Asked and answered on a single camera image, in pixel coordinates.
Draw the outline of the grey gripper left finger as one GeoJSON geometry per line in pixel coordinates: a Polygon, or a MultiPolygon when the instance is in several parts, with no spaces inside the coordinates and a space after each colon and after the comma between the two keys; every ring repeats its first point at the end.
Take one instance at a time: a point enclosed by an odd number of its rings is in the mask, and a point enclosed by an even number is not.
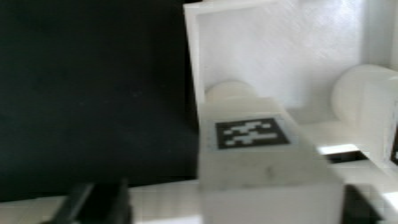
{"type": "Polygon", "coordinates": [[[39,224],[131,224],[126,181],[80,184],[69,192],[53,217],[39,224]]]}

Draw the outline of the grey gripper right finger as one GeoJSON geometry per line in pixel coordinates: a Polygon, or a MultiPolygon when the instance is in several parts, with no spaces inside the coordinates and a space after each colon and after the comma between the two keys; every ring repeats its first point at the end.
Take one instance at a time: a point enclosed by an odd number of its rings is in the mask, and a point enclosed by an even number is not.
{"type": "Polygon", "coordinates": [[[341,224],[398,224],[398,210],[371,185],[345,186],[341,224]]]}

